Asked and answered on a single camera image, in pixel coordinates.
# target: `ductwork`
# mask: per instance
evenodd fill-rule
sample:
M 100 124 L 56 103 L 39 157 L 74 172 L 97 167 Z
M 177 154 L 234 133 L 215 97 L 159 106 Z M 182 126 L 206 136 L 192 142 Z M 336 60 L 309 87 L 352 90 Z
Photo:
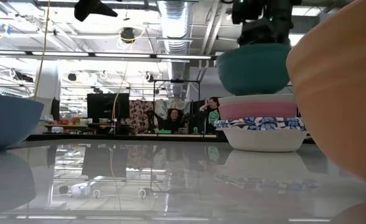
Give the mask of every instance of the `ductwork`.
M 159 12 L 161 13 L 162 35 L 167 38 L 186 38 L 189 34 L 191 5 L 184 1 L 158 1 Z M 167 54 L 187 54 L 189 43 L 179 40 L 167 40 L 164 42 Z M 168 62 L 169 79 L 189 79 L 189 69 L 186 63 Z M 184 97 L 181 90 L 186 85 L 173 85 L 172 94 L 174 98 Z

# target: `white column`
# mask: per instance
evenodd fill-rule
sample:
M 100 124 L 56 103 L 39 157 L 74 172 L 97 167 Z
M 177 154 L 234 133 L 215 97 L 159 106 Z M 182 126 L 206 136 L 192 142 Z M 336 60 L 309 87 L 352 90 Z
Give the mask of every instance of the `white column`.
M 37 97 L 60 100 L 61 79 L 63 72 L 59 62 L 44 61 L 38 83 L 39 65 L 36 71 L 36 85 L 39 84 Z

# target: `glossy tabletop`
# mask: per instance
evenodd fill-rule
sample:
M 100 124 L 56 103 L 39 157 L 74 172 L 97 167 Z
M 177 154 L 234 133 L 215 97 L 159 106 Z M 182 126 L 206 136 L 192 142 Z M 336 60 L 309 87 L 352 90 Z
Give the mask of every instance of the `glossy tabletop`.
M 0 153 L 0 223 L 366 223 L 366 183 L 313 144 L 24 142 Z

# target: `woman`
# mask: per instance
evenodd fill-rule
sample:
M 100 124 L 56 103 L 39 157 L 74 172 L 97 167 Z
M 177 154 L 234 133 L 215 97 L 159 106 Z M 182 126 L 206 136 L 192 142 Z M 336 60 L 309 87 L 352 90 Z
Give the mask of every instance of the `woman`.
M 162 119 L 158 114 L 153 111 L 153 113 L 158 121 L 158 128 L 166 131 L 171 131 L 171 133 L 177 133 L 179 128 L 188 128 L 188 125 L 183 121 L 183 112 L 181 110 L 171 108 L 167 112 L 167 118 Z
M 200 107 L 200 111 L 204 111 L 207 113 L 207 120 L 206 120 L 206 133 L 214 133 L 216 128 L 214 127 L 214 123 L 220 120 L 219 115 L 219 100 L 217 97 L 209 98 L 207 104 Z

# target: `computer monitor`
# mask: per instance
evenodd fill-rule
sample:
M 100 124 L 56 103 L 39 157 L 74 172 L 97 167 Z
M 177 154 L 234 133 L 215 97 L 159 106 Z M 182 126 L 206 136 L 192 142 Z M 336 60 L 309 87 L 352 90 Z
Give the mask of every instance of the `computer monitor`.
M 99 122 L 99 118 L 111 119 L 116 93 L 88 94 L 88 118 L 92 118 L 94 123 Z M 129 118 L 129 93 L 120 93 L 115 104 L 116 118 Z

